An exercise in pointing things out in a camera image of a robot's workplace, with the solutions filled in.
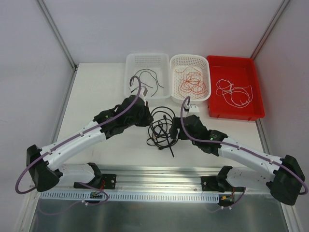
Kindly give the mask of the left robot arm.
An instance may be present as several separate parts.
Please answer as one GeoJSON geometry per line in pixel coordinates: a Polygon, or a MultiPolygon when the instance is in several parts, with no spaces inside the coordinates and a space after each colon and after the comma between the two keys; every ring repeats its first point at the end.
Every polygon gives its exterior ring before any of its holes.
{"type": "Polygon", "coordinates": [[[153,121],[148,102],[140,94],[131,95],[114,108],[100,112],[85,127],[70,138],[53,145],[27,149],[26,166],[39,192],[56,185],[72,184],[76,189],[100,188],[103,174],[93,163],[66,164],[66,161],[86,148],[121,134],[131,126],[147,127],[153,121]]]}

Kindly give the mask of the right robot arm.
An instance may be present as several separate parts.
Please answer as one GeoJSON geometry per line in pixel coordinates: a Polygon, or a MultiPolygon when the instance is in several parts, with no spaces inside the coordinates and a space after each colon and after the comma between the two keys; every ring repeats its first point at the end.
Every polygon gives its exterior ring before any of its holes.
{"type": "Polygon", "coordinates": [[[309,192],[300,165],[290,155],[282,158],[251,150],[225,133],[207,129],[196,115],[174,117],[169,132],[172,138],[190,140],[204,153],[243,166],[223,166],[215,179],[207,182],[214,191],[232,188],[269,191],[274,199],[286,205],[295,205],[298,196],[309,192]]]}

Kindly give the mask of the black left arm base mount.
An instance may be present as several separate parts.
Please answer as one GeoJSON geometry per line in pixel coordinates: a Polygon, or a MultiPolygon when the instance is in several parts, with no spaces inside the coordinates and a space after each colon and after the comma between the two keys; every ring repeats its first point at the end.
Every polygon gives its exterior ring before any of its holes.
{"type": "MultiPolygon", "coordinates": [[[[86,166],[90,167],[91,172],[94,174],[94,177],[91,178],[88,182],[81,182],[88,186],[94,187],[96,189],[115,189],[116,187],[116,174],[103,174],[99,167],[95,163],[88,163],[86,166]]],[[[85,189],[86,186],[81,183],[75,182],[73,187],[75,189],[85,189]]]]}

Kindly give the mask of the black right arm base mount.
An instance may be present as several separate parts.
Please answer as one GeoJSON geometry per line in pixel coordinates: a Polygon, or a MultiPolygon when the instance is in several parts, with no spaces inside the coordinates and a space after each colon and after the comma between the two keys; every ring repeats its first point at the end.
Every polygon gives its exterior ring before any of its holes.
{"type": "Polygon", "coordinates": [[[227,182],[227,174],[232,170],[232,166],[224,166],[219,173],[214,176],[201,176],[202,191],[216,191],[216,192],[243,192],[244,187],[234,187],[227,182]]]}

